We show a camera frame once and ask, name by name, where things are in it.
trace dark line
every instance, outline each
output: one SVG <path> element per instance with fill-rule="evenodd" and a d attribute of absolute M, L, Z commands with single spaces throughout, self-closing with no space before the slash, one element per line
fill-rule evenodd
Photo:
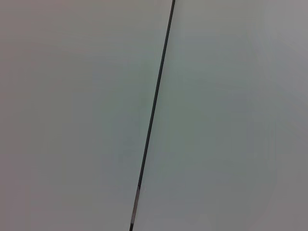
<path fill-rule="evenodd" d="M 164 67 L 164 61 L 165 61 L 165 55 L 166 55 L 166 50 L 167 50 L 167 44 L 168 44 L 168 38 L 169 38 L 169 33 L 170 33 L 170 27 L 171 27 L 171 21 L 172 21 L 172 16 L 173 16 L 174 5 L 175 5 L 175 0 L 172 0 L 170 16 L 169 16 L 169 21 L 168 21 L 168 27 L 167 27 L 165 43 L 164 43 L 164 49 L 163 49 L 162 59 L 161 59 L 160 66 L 159 66 L 159 72 L 158 72 L 157 84 L 156 84 L 154 101 L 153 101 L 153 106 L 152 106 L 150 124 L 149 124 L 149 128 L 148 128 L 148 133 L 147 133 L 147 136 L 146 136 L 146 142 L 145 142 L 145 147 L 144 147 L 144 152 L 143 152 L 142 164 L 141 164 L 141 169 L 140 169 L 140 174 L 139 174 L 138 186 L 137 186 L 135 203 L 134 203 L 133 213 L 132 213 L 132 216 L 131 216 L 129 231 L 133 230 L 133 226 L 134 226 L 134 222 L 135 222 L 135 216 L 136 216 L 137 205 L 138 205 L 138 200 L 139 200 L 139 193 L 140 193 L 142 177 L 143 177 L 143 172 L 144 172 L 144 165 L 145 165 L 145 160 L 146 160 L 146 156 L 147 156 L 147 153 L 148 153 L 149 141 L 150 141 L 150 136 L 151 136 L 151 131 L 152 131 L 152 125 L 153 125 L 153 119 L 154 119 L 155 108 L 156 108 L 156 103 L 157 103 L 157 96 L 158 96 L 158 91 L 159 91 L 160 80 L 161 80 L 162 73 L 163 73 L 163 67 Z"/>

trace gray surface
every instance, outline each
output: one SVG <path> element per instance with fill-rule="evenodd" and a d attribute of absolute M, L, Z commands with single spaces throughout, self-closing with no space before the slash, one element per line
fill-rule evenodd
<path fill-rule="evenodd" d="M 177 1 L 135 231 L 307 230 L 296 4 Z"/>
<path fill-rule="evenodd" d="M 1 231 L 129 229 L 170 4 L 1 1 Z"/>

